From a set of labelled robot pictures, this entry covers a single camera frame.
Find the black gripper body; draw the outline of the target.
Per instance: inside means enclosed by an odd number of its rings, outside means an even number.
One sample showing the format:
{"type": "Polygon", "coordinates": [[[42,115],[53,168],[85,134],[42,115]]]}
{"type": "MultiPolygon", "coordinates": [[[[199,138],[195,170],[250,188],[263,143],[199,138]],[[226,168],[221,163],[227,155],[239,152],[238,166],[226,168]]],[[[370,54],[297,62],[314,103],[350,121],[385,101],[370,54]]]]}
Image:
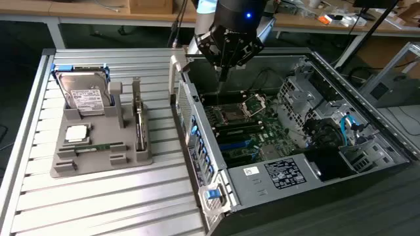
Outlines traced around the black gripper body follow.
{"type": "Polygon", "coordinates": [[[213,28],[226,28],[226,40],[243,34],[258,37],[263,12],[263,0],[219,0],[213,28]]]}

